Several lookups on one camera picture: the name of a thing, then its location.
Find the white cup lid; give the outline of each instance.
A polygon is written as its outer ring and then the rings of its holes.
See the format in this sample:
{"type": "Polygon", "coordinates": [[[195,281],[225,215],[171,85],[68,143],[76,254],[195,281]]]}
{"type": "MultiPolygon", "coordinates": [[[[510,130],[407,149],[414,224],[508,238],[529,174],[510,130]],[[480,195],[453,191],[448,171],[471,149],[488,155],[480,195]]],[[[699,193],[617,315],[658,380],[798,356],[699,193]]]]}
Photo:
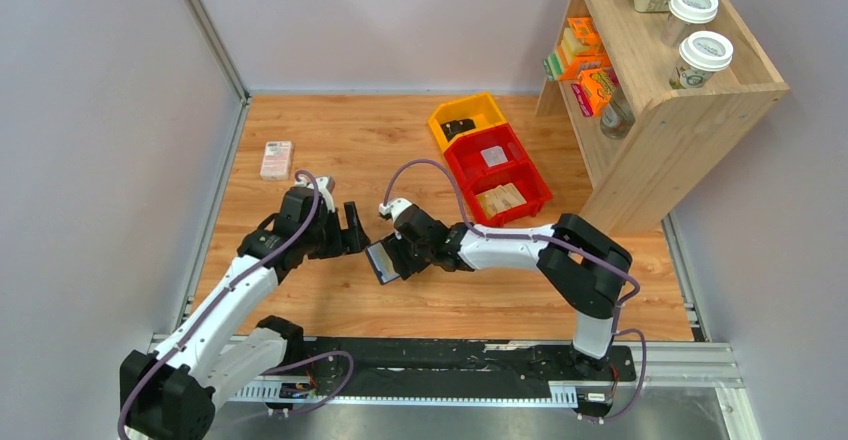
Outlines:
{"type": "Polygon", "coordinates": [[[707,72],[718,72],[730,65],[733,44],[715,32],[695,32],[680,42],[680,56],[689,65],[707,72]]]}
{"type": "Polygon", "coordinates": [[[671,0],[668,8],[686,23],[704,24],[713,21],[718,13],[718,0],[671,0]]]}

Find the white wall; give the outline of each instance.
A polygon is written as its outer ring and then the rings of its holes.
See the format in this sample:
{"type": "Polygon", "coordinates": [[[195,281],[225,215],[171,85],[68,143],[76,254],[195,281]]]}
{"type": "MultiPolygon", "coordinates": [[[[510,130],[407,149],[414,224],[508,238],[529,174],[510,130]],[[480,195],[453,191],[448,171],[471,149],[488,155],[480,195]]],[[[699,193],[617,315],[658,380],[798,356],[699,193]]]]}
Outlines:
{"type": "Polygon", "coordinates": [[[251,90],[538,91],[568,0],[203,0],[251,90]]]}
{"type": "Polygon", "coordinates": [[[764,438],[844,438],[848,0],[733,0],[792,87],[677,208],[764,438]]]}
{"type": "Polygon", "coordinates": [[[115,438],[238,102],[182,0],[0,0],[0,438],[115,438]]]}

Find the red bin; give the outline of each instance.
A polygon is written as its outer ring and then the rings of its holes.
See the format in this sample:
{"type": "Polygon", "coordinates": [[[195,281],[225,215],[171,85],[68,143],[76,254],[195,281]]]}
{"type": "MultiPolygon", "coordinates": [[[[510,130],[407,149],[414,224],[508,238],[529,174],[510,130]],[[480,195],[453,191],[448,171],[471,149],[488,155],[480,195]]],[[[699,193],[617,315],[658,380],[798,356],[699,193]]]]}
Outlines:
{"type": "Polygon", "coordinates": [[[534,216],[553,198],[508,124],[457,138],[445,150],[445,159],[474,220],[481,225],[502,227],[506,222],[534,216]],[[515,185],[527,203],[487,217],[477,195],[508,183],[515,185]]]}

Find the robotic arm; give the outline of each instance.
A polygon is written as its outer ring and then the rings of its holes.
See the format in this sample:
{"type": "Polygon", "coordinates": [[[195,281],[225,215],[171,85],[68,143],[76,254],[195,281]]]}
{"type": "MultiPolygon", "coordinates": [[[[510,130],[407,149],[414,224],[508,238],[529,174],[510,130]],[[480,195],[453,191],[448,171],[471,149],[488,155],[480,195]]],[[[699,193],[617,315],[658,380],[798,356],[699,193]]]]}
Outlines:
{"type": "Polygon", "coordinates": [[[563,214],[555,224],[529,229],[475,226],[484,237],[469,231],[464,223],[448,228],[403,198],[379,209],[384,219],[393,221],[395,229],[367,249],[380,283],[405,280],[431,264],[449,272],[496,267],[540,271],[577,310],[572,343],[575,363],[595,370],[605,366],[615,305],[624,280],[589,260],[578,262],[556,243],[531,238],[567,241],[627,272],[632,263],[630,254],[588,222],[577,215],[563,214]]]}
{"type": "Polygon", "coordinates": [[[333,187],[332,177],[318,177],[314,185],[296,182],[285,194],[279,213],[268,216],[244,238],[224,278],[191,317],[160,343],[157,351],[133,351],[126,357],[120,369],[121,405],[153,365],[191,333],[190,340],[132,403],[129,427],[157,439],[203,438],[215,411],[245,384],[281,363],[301,360],[303,329],[274,316],[260,321],[237,346],[221,351],[247,315],[304,257],[359,253],[370,243],[353,202],[344,204],[348,228],[341,228],[333,187]],[[300,237],[265,266],[233,282],[301,228],[312,208],[315,189],[320,194],[315,216],[300,237]],[[226,295],[220,295],[225,290],[229,290],[226,295]]]}

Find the paper cup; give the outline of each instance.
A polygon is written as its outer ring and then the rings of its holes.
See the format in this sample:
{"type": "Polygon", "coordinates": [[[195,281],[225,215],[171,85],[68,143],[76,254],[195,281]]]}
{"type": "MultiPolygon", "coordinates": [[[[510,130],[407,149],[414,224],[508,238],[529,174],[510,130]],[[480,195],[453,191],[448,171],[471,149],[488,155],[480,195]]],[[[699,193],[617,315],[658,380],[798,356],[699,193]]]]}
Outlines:
{"type": "Polygon", "coordinates": [[[695,32],[678,47],[680,58],[674,65],[669,85],[675,89],[703,87],[715,72],[730,66],[733,44],[715,32],[695,32]]]}
{"type": "Polygon", "coordinates": [[[718,13],[718,0],[671,0],[669,12],[660,40],[670,47],[676,47],[698,25],[713,21],[718,13]]]}

